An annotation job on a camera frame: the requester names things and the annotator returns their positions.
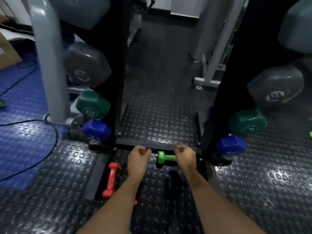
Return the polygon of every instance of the blue dumbbell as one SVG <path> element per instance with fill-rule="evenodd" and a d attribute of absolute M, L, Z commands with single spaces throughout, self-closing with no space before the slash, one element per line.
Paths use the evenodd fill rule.
<path fill-rule="evenodd" d="M 229 134 L 217 142 L 216 148 L 222 155 L 237 155 L 246 150 L 246 145 L 242 138 Z"/>
<path fill-rule="evenodd" d="M 93 119 L 84 124 L 82 132 L 90 139 L 103 141 L 110 137 L 112 130 L 99 119 Z"/>

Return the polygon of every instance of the black cable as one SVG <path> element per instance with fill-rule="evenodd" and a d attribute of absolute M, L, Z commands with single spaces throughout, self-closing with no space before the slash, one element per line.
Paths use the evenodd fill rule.
<path fill-rule="evenodd" d="M 28 76 L 30 76 L 32 73 L 34 73 L 37 69 L 38 69 L 38 64 L 35 60 L 29 60 L 29 62 L 31 62 L 30 65 L 28 66 L 22 66 L 22 64 L 24 64 L 27 61 L 22 61 L 17 63 L 17 68 L 19 69 L 26 69 L 32 66 L 35 66 L 33 68 L 32 71 L 30 71 L 28 74 L 26 74 L 25 76 L 23 76 L 22 78 L 18 79 L 13 85 L 11 85 L 10 87 L 8 87 L 6 90 L 4 90 L 2 93 L 0 93 L 0 97 L 3 96 L 4 94 L 6 94 L 8 91 L 10 91 L 11 89 L 13 89 L 16 85 L 18 85 L 18 83 L 20 83 L 21 81 L 23 81 L 24 79 L 26 79 Z"/>
<path fill-rule="evenodd" d="M 7 2 L 5 1 L 5 0 L 2 0 L 5 4 L 6 4 L 6 6 L 10 9 L 10 11 L 12 12 L 12 14 L 14 15 L 14 18 L 22 25 L 22 23 L 17 19 L 17 17 L 16 17 L 16 15 L 14 14 L 14 12 L 13 12 L 13 10 L 11 9 L 11 7 L 7 4 Z"/>
<path fill-rule="evenodd" d="M 39 162 L 35 163 L 34 165 L 32 165 L 32 166 L 30 166 L 30 167 L 28 167 L 28 168 L 26 168 L 26 169 L 24 169 L 24 170 L 21 170 L 21 171 L 19 171 L 19 172 L 17 172 L 17 173 L 14 173 L 13 175 L 10 175 L 10 176 L 8 176 L 8 177 L 5 177 L 5 178 L 1 179 L 0 182 L 5 181 L 5 180 L 7 180 L 7 179 L 10 179 L 11 177 L 14 177 L 14 176 L 16 176 L 16 175 L 18 175 L 18 174 L 21 174 L 21 173 L 23 173 L 23 172 L 25 172 L 25 171 L 27 171 L 27 170 L 29 170 L 29 169 L 32 169 L 32 168 L 36 167 L 37 165 L 39 165 L 41 162 L 43 162 L 45 159 L 47 159 L 47 158 L 53 153 L 53 150 L 54 150 L 54 149 L 56 148 L 56 146 L 57 146 L 57 141 L 58 141 L 59 134 L 58 134 L 58 131 L 57 131 L 56 127 L 55 127 L 54 125 L 52 125 L 52 124 L 50 124 L 50 123 L 48 123 L 48 122 L 46 121 L 47 116 L 45 117 L 45 120 L 33 119 L 33 120 L 19 121 L 19 122 L 13 122 L 13 123 L 8 123 L 8 124 L 0 125 L 0 127 L 2 127 L 2 126 L 12 126 L 12 125 L 20 124 L 20 123 L 25 123 L 25 122 L 41 121 L 41 122 L 44 122 L 44 123 L 46 123 L 46 124 L 52 126 L 53 129 L 55 130 L 55 134 L 56 134 L 55 143 L 54 143 L 53 148 L 51 149 L 51 151 L 50 151 L 43 159 L 41 159 Z"/>

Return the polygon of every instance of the dark green dumbbell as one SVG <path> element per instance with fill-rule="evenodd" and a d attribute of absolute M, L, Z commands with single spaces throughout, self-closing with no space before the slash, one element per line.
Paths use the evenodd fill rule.
<path fill-rule="evenodd" d="M 164 151 L 158 151 L 157 163 L 163 164 L 165 161 L 176 162 L 177 158 L 175 155 L 166 155 Z"/>

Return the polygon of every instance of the hand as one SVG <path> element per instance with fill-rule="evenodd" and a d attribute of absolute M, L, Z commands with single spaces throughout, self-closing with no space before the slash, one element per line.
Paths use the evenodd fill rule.
<path fill-rule="evenodd" d="M 178 145 L 174 153 L 177 157 L 177 164 L 185 175 L 196 170 L 196 153 L 189 146 Z"/>
<path fill-rule="evenodd" d="M 128 177 L 134 178 L 135 181 L 140 183 L 146 172 L 151 154 L 151 149 L 135 146 L 128 156 Z"/>

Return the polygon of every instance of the floor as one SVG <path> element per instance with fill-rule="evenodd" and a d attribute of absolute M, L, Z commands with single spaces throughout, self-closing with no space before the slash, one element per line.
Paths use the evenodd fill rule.
<path fill-rule="evenodd" d="M 206 110 L 216 91 L 197 91 L 191 85 L 198 71 L 188 56 L 193 28 L 158 17 L 143 23 L 129 52 L 124 100 L 130 107 L 123 137 L 196 144 L 195 112 Z M 23 56 L 25 63 L 29 57 Z M 0 71 L 0 92 L 30 70 L 12 66 Z M 244 138 L 244 154 L 236 156 L 231 166 L 214 168 L 218 190 L 267 233 L 312 233 L 312 82 L 308 76 L 305 72 L 303 93 L 286 105 L 263 110 L 269 126 Z M 42 118 L 47 105 L 40 71 L 1 100 L 7 105 L 0 110 L 1 124 Z M 1 127 L 0 179 L 46 155 L 54 143 L 52 131 L 40 122 Z M 0 183 L 0 233 L 75 233 L 105 203 L 82 199 L 102 154 L 90 151 L 84 137 L 61 127 L 58 131 L 57 148 L 43 164 Z M 118 186 L 126 178 L 128 154 L 118 150 L 112 158 L 123 168 Z M 178 167 L 157 169 L 153 155 L 137 199 L 133 233 L 203 233 L 190 188 Z"/>

